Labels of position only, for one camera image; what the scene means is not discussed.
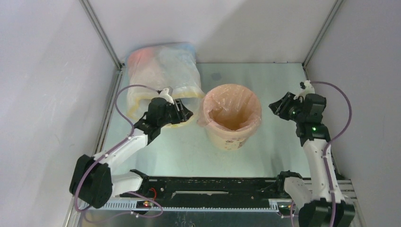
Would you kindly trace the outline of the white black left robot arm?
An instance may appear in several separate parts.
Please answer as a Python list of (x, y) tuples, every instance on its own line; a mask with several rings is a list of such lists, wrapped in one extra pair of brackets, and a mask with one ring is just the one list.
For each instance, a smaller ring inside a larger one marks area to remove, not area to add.
[(77, 160), (69, 192), (96, 209), (104, 206), (111, 197), (128, 191), (138, 197), (146, 196), (148, 182), (132, 171), (117, 175), (117, 168), (158, 137), (164, 126), (187, 122), (193, 115), (181, 99), (170, 103), (164, 98), (153, 98), (148, 110), (133, 125), (126, 138), (109, 151), (92, 157), (82, 155)]

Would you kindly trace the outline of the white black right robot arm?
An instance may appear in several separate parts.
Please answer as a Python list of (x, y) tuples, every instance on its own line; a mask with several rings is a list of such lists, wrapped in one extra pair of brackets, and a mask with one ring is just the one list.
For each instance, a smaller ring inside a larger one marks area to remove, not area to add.
[(287, 92), (279, 101), (271, 103), (272, 112), (296, 123), (311, 176), (311, 189), (299, 177), (287, 177), (275, 184), (279, 197), (290, 196), (298, 207), (301, 227), (349, 227), (356, 215), (353, 204), (345, 201), (335, 176), (331, 159), (330, 134), (322, 123), (326, 98), (318, 94), (302, 97)]

